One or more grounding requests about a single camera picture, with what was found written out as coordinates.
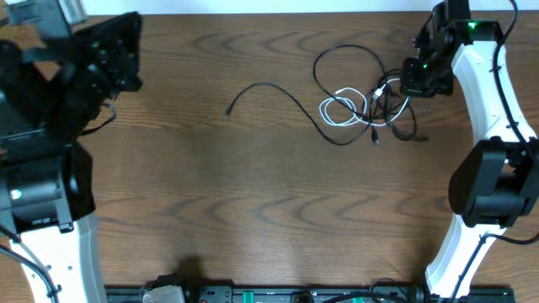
wood grain surface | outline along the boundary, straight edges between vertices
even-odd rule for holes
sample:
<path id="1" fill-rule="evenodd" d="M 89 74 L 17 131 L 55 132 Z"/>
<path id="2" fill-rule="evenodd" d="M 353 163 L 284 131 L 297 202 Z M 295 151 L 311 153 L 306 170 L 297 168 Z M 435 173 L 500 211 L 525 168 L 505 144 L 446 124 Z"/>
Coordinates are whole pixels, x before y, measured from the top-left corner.
<path id="1" fill-rule="evenodd" d="M 139 93 L 124 93 L 119 119 L 82 140 L 93 154 L 106 284 L 140 285 L 179 271 L 236 284 L 367 285 L 379 277 L 420 279 L 451 221 L 447 185 L 472 148 L 462 91 L 414 99 L 419 133 L 398 141 L 380 131 L 345 146 L 328 144 L 282 93 L 257 88 L 224 113 L 252 82 L 275 82 L 322 123 L 325 96 L 312 80 L 321 51 L 352 43 L 372 48 L 386 68 L 416 50 L 427 13 L 145 17 Z M 509 13 L 478 13 L 500 19 Z M 27 29 L 2 37 L 35 43 Z M 539 13 L 522 13 L 507 48 L 513 85 L 537 130 Z M 330 90 L 371 88 L 381 76 L 365 53 L 325 58 Z M 342 140 L 358 130 L 323 127 Z M 507 233 L 529 237 L 539 213 Z M 474 284 L 515 288 L 539 301 L 539 245 L 497 242 Z M 3 302 L 31 302 L 20 267 L 0 258 Z"/>

